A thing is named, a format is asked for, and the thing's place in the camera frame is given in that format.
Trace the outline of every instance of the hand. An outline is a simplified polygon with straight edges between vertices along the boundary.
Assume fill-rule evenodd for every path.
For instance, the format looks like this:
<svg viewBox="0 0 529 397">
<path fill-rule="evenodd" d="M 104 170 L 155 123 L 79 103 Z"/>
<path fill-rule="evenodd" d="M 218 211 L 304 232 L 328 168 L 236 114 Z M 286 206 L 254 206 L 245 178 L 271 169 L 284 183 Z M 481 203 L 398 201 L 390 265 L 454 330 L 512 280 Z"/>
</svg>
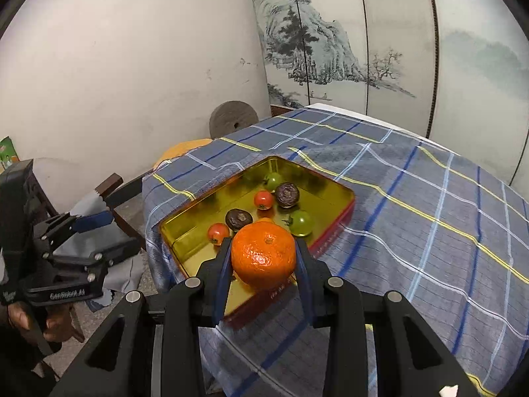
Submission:
<svg viewBox="0 0 529 397">
<path fill-rule="evenodd" d="M 70 304 L 58 304 L 46 308 L 46 330 L 44 339 L 48 342 L 65 342 L 73 335 L 73 325 L 70 316 Z M 10 323 L 17 328 L 22 336 L 32 328 L 29 315 L 25 311 L 25 305 L 21 302 L 10 304 L 7 307 Z"/>
</svg>

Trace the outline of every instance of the silver bolt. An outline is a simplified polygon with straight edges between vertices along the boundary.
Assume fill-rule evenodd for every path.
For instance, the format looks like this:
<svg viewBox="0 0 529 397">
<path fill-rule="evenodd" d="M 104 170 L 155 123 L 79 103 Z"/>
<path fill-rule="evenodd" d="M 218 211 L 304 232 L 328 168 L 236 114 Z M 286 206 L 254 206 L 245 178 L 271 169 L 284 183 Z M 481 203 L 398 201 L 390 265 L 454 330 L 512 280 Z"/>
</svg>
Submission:
<svg viewBox="0 0 529 397">
<path fill-rule="evenodd" d="M 129 291 L 127 295 L 125 296 L 126 301 L 129 303 L 137 302 L 141 297 L 141 294 L 139 291 Z"/>
<path fill-rule="evenodd" d="M 388 293 L 388 300 L 393 303 L 398 303 L 402 301 L 402 296 L 400 293 L 397 293 L 396 291 L 391 291 Z"/>
<path fill-rule="evenodd" d="M 186 286 L 188 288 L 196 288 L 198 285 L 200 285 L 200 279 L 193 276 L 188 279 L 186 279 Z"/>
<path fill-rule="evenodd" d="M 333 288 L 340 288 L 343 285 L 342 278 L 339 278 L 337 276 L 330 277 L 327 283 L 332 286 Z"/>
</svg>

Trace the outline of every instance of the table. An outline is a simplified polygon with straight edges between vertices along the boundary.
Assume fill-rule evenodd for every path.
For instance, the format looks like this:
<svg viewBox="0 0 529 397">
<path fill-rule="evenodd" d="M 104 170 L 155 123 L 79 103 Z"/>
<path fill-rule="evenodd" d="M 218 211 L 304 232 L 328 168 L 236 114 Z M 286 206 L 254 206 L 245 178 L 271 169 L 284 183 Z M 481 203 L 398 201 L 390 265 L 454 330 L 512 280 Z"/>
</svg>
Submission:
<svg viewBox="0 0 529 397">
<path fill-rule="evenodd" d="M 526 203 L 443 147 L 316 107 L 263 120 L 144 178 L 147 251 L 158 290 L 183 279 L 158 223 L 229 176 L 279 155 L 356 193 L 351 222 L 322 257 L 331 273 L 362 291 L 401 291 L 482 394 L 494 395 L 529 338 Z M 203 364 L 231 396 L 321 396 L 328 339 L 328 329 L 308 327 L 294 287 L 241 330 L 200 329 Z M 368 349 L 376 395 L 370 331 Z"/>
</svg>

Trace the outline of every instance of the yellow stripe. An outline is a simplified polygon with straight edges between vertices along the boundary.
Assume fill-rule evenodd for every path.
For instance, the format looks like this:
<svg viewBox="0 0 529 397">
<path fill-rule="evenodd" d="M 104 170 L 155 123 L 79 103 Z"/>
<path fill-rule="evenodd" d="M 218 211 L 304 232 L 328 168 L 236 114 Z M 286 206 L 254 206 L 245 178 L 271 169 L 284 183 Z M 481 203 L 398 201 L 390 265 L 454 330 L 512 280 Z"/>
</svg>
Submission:
<svg viewBox="0 0 529 397">
<path fill-rule="evenodd" d="M 441 163 L 439 160 L 437 160 L 436 157 L 434 157 L 430 151 L 428 151 L 428 149 L 426 148 L 423 148 L 422 146 L 419 146 L 418 147 L 421 151 L 423 151 L 434 163 L 436 163 L 437 165 L 440 165 L 442 168 L 446 168 L 446 165 L 444 165 L 443 163 Z M 478 184 L 478 182 L 472 178 L 469 178 L 467 175 L 464 175 L 463 173 L 459 173 L 458 171 L 455 171 L 455 170 L 452 170 L 452 169 L 449 169 L 452 173 L 454 173 L 455 175 L 458 175 L 458 176 L 461 176 L 462 178 L 472 182 L 473 184 L 476 184 L 477 186 L 479 186 L 483 191 L 489 193 L 491 196 L 493 196 L 495 199 L 501 201 L 502 203 L 505 203 L 510 209 L 512 209 L 515 213 L 517 213 L 519 215 L 520 218 L 522 218 L 525 222 L 528 222 L 529 223 L 529 220 L 524 216 L 522 215 L 519 211 L 517 211 L 514 207 L 512 207 L 509 203 L 503 201 L 502 198 L 498 197 L 496 194 L 494 194 L 492 191 L 490 191 L 489 189 L 485 188 L 483 185 L 481 184 Z"/>
<path fill-rule="evenodd" d="M 309 163 L 315 169 L 317 169 L 317 170 L 319 170 L 319 171 L 321 171 L 323 173 L 327 173 L 328 175 L 331 175 L 331 176 L 335 176 L 335 177 L 339 177 L 340 176 L 338 173 L 326 170 L 323 167 L 321 167 L 320 165 L 316 164 L 312 159 L 310 159 L 306 154 L 301 152 L 299 149 L 296 149 L 296 148 L 289 148 L 289 149 L 291 151 L 296 152 L 300 157 L 302 157 L 307 163 Z M 453 231 L 454 233 L 457 233 L 460 236 L 463 236 L 463 237 L 471 240 L 480 250 L 482 250 L 484 253 L 486 253 L 489 257 L 491 257 L 499 265 L 501 265 L 502 267 L 505 267 L 507 270 L 510 270 L 512 272 L 512 274 L 515 275 L 522 282 L 524 282 L 526 284 L 529 284 L 529 279 L 527 279 L 524 275 L 522 275 L 520 272 L 518 272 L 518 270 L 514 269 L 512 266 L 510 266 L 505 261 L 503 261 L 501 258 L 499 258 L 489 248 L 487 248 L 486 246 L 484 246 L 483 244 L 478 242 L 478 240 L 474 236 L 472 236 L 471 234 L 467 234 L 467 233 L 465 233 L 465 232 L 463 232 L 463 231 L 461 231 L 461 230 L 459 230 L 457 228 L 454 228 L 453 226 L 451 226 L 451 225 L 449 225 L 449 224 L 447 224 L 447 223 L 445 223 L 443 221 L 440 221 L 440 220 L 434 218 L 433 216 L 428 215 L 427 213 L 424 213 L 421 210 L 416 209 L 413 206 L 410 206 L 409 204 L 406 204 L 405 202 L 403 202 L 403 201 L 401 201 L 401 200 L 399 200 L 399 199 L 397 199 L 395 197 L 390 196 L 389 194 L 387 194 L 387 192 L 385 192 L 382 188 L 380 188 L 377 185 L 368 184 L 368 183 L 362 182 L 360 180 L 354 180 L 354 179 L 348 178 L 346 176 L 340 176 L 340 177 L 342 179 L 350 182 L 351 184 L 369 186 L 370 188 L 376 189 L 382 196 L 386 197 L 390 201 L 393 201 L 395 204 L 398 204 L 399 206 L 401 206 L 401 207 L 403 207 L 405 209 L 408 209 L 410 212 L 413 212 L 413 213 L 415 213 L 415 214 L 417 214 L 419 216 L 422 216 L 423 218 L 425 218 L 425 219 L 427 219 L 427 220 L 429 220 L 431 222 L 437 222 L 439 225 L 441 225 L 442 227 L 446 228 L 447 230 Z"/>
<path fill-rule="evenodd" d="M 477 376 L 474 376 L 470 373 L 467 373 L 467 376 L 470 379 L 470 382 L 472 382 L 474 386 L 476 387 L 476 389 L 480 392 L 480 394 L 486 397 L 496 397 L 496 395 L 492 391 L 489 391 L 488 389 L 483 387 L 483 385 L 481 384 L 481 381 L 479 380 Z"/>
<path fill-rule="evenodd" d="M 254 148 L 253 146 L 245 145 L 244 143 L 236 142 L 235 140 L 227 139 L 226 137 L 219 137 L 219 139 L 224 140 L 225 142 L 232 143 L 234 145 L 240 146 L 242 148 L 249 149 L 250 151 L 253 151 L 253 152 L 260 152 L 261 151 L 260 149 Z"/>
<path fill-rule="evenodd" d="M 194 200 L 195 199 L 195 196 L 190 193 L 189 191 L 179 191 L 178 189 L 174 189 L 172 186 L 170 186 L 170 184 L 168 184 L 166 182 L 166 180 L 164 178 L 162 178 L 162 176 L 160 175 L 157 175 L 156 173 L 153 173 L 152 174 L 156 179 L 158 179 L 160 182 L 162 182 L 165 187 L 171 191 L 172 193 L 175 193 L 175 194 L 184 194 L 184 195 L 187 195 L 191 200 Z"/>
<path fill-rule="evenodd" d="M 286 116 L 276 116 L 276 118 L 290 119 L 290 120 L 295 120 L 296 122 L 301 122 L 303 124 L 317 125 L 318 127 L 325 127 L 325 128 L 331 129 L 333 131 L 338 131 L 339 133 L 345 133 L 345 134 L 348 134 L 348 135 L 351 135 L 351 136 L 354 136 L 354 137 L 358 137 L 359 139 L 364 139 L 364 140 L 370 141 L 372 143 L 380 143 L 378 140 L 370 139 L 369 137 L 364 137 L 364 136 L 362 136 L 360 134 L 351 133 L 349 131 L 345 131 L 344 129 L 334 128 L 334 127 L 331 127 L 330 125 L 327 125 L 327 124 L 314 124 L 314 123 L 308 122 L 306 120 L 296 119 L 296 118 L 288 118 Z"/>
</svg>

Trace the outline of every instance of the mandarin orange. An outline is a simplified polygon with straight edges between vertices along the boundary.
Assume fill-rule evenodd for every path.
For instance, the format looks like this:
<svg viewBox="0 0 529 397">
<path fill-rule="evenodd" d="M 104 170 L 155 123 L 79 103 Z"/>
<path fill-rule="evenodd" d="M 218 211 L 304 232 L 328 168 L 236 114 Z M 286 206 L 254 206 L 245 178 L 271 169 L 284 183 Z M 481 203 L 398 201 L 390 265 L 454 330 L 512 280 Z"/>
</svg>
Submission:
<svg viewBox="0 0 529 397">
<path fill-rule="evenodd" d="M 294 238 L 272 222 L 245 225 L 233 238 L 231 261 L 243 282 L 257 290 L 273 289 L 294 271 Z"/>
</svg>

